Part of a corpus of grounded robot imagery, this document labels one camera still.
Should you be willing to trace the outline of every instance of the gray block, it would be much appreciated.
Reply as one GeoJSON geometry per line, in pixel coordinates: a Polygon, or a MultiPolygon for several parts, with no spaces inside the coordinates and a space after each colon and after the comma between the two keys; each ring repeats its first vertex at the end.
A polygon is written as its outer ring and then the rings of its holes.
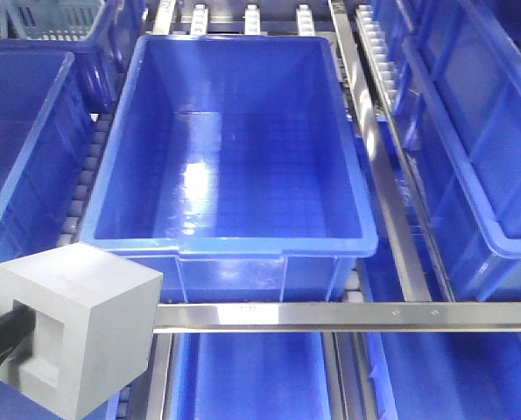
{"type": "Polygon", "coordinates": [[[67,420],[83,418],[147,368],[162,273],[75,243],[0,264],[0,315],[36,312],[0,380],[67,420]]]}

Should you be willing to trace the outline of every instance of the blue plastic bin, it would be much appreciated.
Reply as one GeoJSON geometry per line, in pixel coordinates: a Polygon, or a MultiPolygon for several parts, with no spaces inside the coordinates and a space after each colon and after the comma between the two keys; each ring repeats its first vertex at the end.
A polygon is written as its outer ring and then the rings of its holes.
{"type": "MultiPolygon", "coordinates": [[[[362,266],[368,300],[403,300],[391,281],[390,249],[379,246],[362,266]]],[[[378,418],[521,420],[521,333],[372,332],[365,337],[378,418]]]]}
{"type": "Polygon", "coordinates": [[[328,42],[141,38],[81,240],[162,301],[337,299],[377,235],[328,42]]]}
{"type": "MultiPolygon", "coordinates": [[[[8,0],[8,3],[13,4],[13,0],[8,0]]],[[[74,8],[74,2],[71,2],[73,6],[68,6],[67,2],[40,6],[39,2],[32,0],[33,7],[29,14],[25,11],[25,4],[28,3],[21,1],[15,6],[18,16],[22,17],[28,28],[39,23],[36,11],[42,13],[50,7],[74,8]],[[32,16],[32,20],[27,20],[26,16],[32,16]]],[[[142,0],[107,0],[93,17],[93,29],[85,38],[68,40],[62,34],[67,32],[67,28],[54,28],[40,31],[42,38],[0,39],[0,48],[73,52],[79,70],[79,83],[89,110],[94,113],[110,112],[113,102],[118,99],[118,77],[127,71],[140,34],[143,11],[142,0]]],[[[45,20],[41,17],[40,22],[39,25],[42,25],[45,20]]]]}
{"type": "Polygon", "coordinates": [[[168,418],[330,420],[321,335],[183,334],[168,418]]]}
{"type": "Polygon", "coordinates": [[[521,54],[478,0],[426,7],[398,127],[456,296],[521,300],[521,54]]]}
{"type": "Polygon", "coordinates": [[[0,262],[60,236],[93,129],[73,63],[0,51],[0,262]]]}

